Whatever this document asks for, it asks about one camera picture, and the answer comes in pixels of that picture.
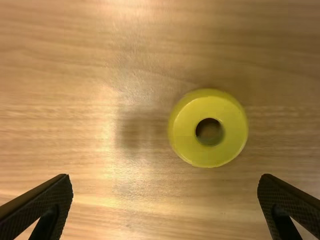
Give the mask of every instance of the wood grain surface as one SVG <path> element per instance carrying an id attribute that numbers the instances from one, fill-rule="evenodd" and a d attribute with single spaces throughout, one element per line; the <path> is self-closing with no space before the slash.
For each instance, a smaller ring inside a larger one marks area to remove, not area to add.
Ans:
<path id="1" fill-rule="evenodd" d="M 0 204 L 67 173 L 63 240 L 271 239 L 262 174 L 320 198 L 319 22 L 319 0 L 0 0 Z M 250 124 L 215 169 L 166 134 L 204 87 Z"/>

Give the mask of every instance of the yellow ring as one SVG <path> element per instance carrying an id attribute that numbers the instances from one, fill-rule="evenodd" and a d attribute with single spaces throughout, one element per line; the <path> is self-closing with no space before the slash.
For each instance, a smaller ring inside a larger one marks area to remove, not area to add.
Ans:
<path id="1" fill-rule="evenodd" d="M 200 143 L 195 129 L 212 118 L 223 127 L 223 139 L 217 145 Z M 220 167 L 242 151 L 248 139 L 248 120 L 241 104 L 226 92 L 198 89 L 186 94 L 174 107 L 168 124 L 168 137 L 175 153 L 200 168 Z"/>

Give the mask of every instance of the textured gripper pad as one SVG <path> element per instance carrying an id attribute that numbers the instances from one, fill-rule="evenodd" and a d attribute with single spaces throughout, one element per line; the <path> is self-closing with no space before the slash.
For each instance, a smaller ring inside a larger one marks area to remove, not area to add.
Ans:
<path id="1" fill-rule="evenodd" d="M 273 240 L 301 240 L 290 217 L 320 239 L 320 201 L 296 187 L 264 174 L 258 199 Z"/>
<path id="2" fill-rule="evenodd" d="M 60 174 L 4 204 L 0 207 L 0 240 L 15 239 L 50 209 L 56 210 L 57 214 L 49 233 L 45 234 L 45 237 L 43 232 L 40 235 L 32 233 L 32 239 L 60 239 L 72 199 L 73 190 L 69 176 Z M 40 218 L 35 229 L 41 221 L 42 224 L 46 223 L 43 218 Z"/>

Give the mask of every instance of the center hole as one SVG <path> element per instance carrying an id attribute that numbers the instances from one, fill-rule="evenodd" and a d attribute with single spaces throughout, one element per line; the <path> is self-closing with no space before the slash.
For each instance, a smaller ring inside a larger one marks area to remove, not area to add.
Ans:
<path id="1" fill-rule="evenodd" d="M 205 118 L 195 128 L 195 136 L 203 145 L 214 146 L 223 139 L 223 127 L 214 118 Z"/>

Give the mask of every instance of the yellow cylinder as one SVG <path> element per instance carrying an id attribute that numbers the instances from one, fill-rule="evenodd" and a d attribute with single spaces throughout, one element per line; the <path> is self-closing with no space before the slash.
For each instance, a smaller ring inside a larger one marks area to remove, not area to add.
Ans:
<path id="1" fill-rule="evenodd" d="M 217 122 L 220 130 L 213 142 L 197 136 L 200 123 Z M 187 93 L 174 107 L 168 124 L 168 137 L 175 153 L 200 168 L 220 167 L 244 148 L 248 120 L 241 104 L 226 92 L 198 89 Z"/>

